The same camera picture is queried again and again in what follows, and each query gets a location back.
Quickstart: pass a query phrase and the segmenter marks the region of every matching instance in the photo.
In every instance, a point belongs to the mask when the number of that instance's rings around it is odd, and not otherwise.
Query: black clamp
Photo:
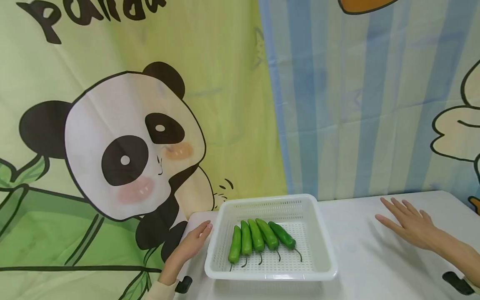
[[[458,276],[452,271],[444,273],[442,278],[462,295],[468,296],[475,293],[468,282],[466,282],[464,279],[458,278]]]
[[[193,280],[190,276],[185,276],[181,282],[177,284],[175,291],[179,294],[185,294],[188,292],[190,285],[192,284]]]

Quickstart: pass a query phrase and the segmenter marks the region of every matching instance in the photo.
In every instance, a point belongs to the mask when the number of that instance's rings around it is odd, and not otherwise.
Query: white plastic basket
[[[280,262],[277,253],[265,246],[261,265],[260,255],[253,252],[246,267],[241,267],[245,263],[242,256],[230,271],[228,253],[233,228],[249,218],[280,224],[297,241],[303,262],[298,253],[280,244]],[[214,279],[324,281],[336,276],[338,265],[317,200],[312,195],[299,194],[223,203],[208,246],[205,272]]]

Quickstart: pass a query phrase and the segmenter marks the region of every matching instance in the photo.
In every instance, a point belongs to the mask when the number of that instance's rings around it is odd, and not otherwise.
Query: green chili pepper
[[[257,222],[257,225],[263,234],[263,238],[265,240],[265,243],[267,244],[268,249],[276,251],[276,253],[278,254],[278,261],[280,262],[280,260],[282,259],[280,257],[280,253],[278,253],[278,247],[280,243],[278,242],[278,238],[276,237],[275,233],[273,233],[273,230],[262,219],[257,218],[255,219],[255,221]]]
[[[231,262],[230,271],[233,264],[236,264],[240,260],[240,248],[241,248],[241,231],[240,227],[235,225],[233,228],[232,245],[230,246],[230,253],[228,254],[228,261]]]
[[[282,244],[284,244],[289,250],[295,250],[300,255],[300,262],[302,262],[303,258],[301,256],[301,253],[295,248],[297,242],[293,239],[293,237],[289,235],[288,232],[286,232],[285,229],[283,229],[283,227],[281,227],[277,223],[268,222],[268,225],[276,234],[276,236],[278,236]]]
[[[264,261],[262,252],[265,250],[265,242],[257,223],[255,223],[255,221],[252,219],[248,219],[248,225],[250,226],[250,231],[252,232],[253,249],[255,252],[260,253],[260,263],[258,265],[261,265]]]
[[[245,255],[247,260],[242,268],[247,265],[248,256],[252,254],[252,235],[250,233],[250,227],[247,222],[241,221],[241,254]]]

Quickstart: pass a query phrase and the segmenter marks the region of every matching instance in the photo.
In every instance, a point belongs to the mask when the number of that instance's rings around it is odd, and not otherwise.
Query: beige sleeve
[[[163,283],[155,281],[152,287],[148,291],[147,298],[145,300],[172,300],[175,296],[175,288],[177,287],[178,280],[171,286],[166,286]]]
[[[472,287],[472,289],[475,291],[475,293],[480,294],[480,288],[474,285],[468,278],[464,277],[465,281]]]

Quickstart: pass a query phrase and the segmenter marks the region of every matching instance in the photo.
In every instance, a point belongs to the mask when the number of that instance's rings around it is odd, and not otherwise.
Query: panda eye
[[[176,144],[185,137],[182,126],[173,118],[162,113],[151,113],[145,117],[145,125],[155,144]]]
[[[121,136],[103,153],[103,176],[113,186],[130,183],[143,173],[147,161],[148,147],[143,139],[134,135]]]

